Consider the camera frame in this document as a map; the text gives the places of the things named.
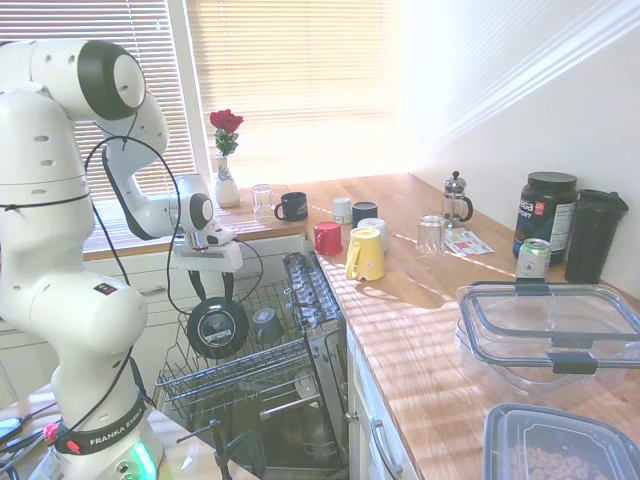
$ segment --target plastic food container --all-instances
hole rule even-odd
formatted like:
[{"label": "plastic food container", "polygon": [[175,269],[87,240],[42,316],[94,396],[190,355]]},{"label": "plastic food container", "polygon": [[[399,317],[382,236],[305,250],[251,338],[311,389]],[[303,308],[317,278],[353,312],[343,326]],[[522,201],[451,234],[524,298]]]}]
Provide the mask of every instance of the plastic food container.
[{"label": "plastic food container", "polygon": [[640,317],[611,288],[476,284],[458,303],[463,370],[498,401],[568,406],[640,368]]},{"label": "plastic food container", "polygon": [[640,452],[606,423],[522,404],[485,423],[484,480],[638,480]]}]

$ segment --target glass cup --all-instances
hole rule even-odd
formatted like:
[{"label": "glass cup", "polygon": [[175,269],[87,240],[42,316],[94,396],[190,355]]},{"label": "glass cup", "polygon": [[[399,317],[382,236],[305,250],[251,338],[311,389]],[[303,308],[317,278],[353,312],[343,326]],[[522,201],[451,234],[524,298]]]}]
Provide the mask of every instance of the glass cup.
[{"label": "glass cup", "polygon": [[420,219],[416,249],[420,257],[427,258],[434,266],[444,259],[446,223],[442,215],[425,215]]},{"label": "glass cup", "polygon": [[253,218],[263,225],[276,221],[271,201],[271,185],[262,183],[253,187]]}]

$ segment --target white wall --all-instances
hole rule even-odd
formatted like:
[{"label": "white wall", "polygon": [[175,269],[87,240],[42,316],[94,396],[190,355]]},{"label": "white wall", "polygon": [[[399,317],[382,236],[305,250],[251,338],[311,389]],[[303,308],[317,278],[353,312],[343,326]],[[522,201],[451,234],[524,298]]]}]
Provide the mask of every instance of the white wall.
[{"label": "white wall", "polygon": [[[440,186],[460,170],[475,206],[511,228],[532,171],[618,191],[630,213],[603,278],[640,295],[639,3],[424,3],[406,17],[415,173]],[[533,4],[537,13],[521,11]]]}]

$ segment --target franka emika robot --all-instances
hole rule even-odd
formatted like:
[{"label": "franka emika robot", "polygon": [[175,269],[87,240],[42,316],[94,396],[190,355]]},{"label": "franka emika robot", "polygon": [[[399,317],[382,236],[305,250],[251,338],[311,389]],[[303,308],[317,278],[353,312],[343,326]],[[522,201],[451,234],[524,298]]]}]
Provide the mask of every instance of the franka emika robot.
[{"label": "franka emika robot", "polygon": [[[0,71],[0,317],[45,339],[59,358],[51,385],[62,419],[30,478],[155,479],[163,446],[132,369],[114,384],[147,305],[135,289],[83,266],[94,217],[73,127],[94,121],[107,138],[129,136],[161,154],[164,116],[136,60],[108,42],[6,43]],[[112,139],[100,159],[131,231],[152,239],[177,229],[186,242],[174,249],[176,266],[237,271],[234,232],[216,225],[202,177],[176,177],[179,195],[141,193],[136,172],[158,160],[144,144]]]}]

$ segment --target dishwasher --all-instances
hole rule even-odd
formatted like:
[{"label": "dishwasher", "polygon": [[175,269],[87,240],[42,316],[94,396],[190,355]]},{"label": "dishwasher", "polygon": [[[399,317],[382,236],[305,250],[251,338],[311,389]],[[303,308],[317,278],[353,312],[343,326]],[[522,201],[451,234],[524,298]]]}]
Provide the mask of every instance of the dishwasher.
[{"label": "dishwasher", "polygon": [[[285,280],[242,302],[248,318],[276,312],[284,333],[273,344],[250,331],[235,354],[211,360],[189,345],[180,317],[156,383],[163,411],[189,431],[217,420],[226,441],[258,432],[266,479],[347,478],[345,320],[313,252],[284,255],[281,266]],[[210,434],[198,436],[212,445]]]}]

